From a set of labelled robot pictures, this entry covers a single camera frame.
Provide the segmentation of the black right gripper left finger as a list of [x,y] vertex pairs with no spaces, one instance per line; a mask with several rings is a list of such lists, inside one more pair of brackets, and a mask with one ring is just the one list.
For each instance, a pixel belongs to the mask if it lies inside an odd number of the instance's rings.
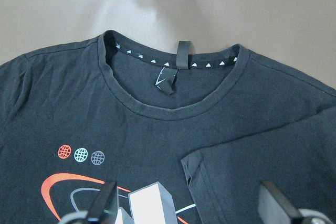
[[118,215],[118,190],[115,181],[101,187],[85,217],[88,223],[115,223]]

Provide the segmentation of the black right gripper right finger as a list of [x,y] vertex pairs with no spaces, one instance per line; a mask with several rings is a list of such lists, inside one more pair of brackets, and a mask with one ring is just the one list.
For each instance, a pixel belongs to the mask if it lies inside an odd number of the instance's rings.
[[260,182],[258,214],[263,223],[302,223],[303,215],[270,180]]

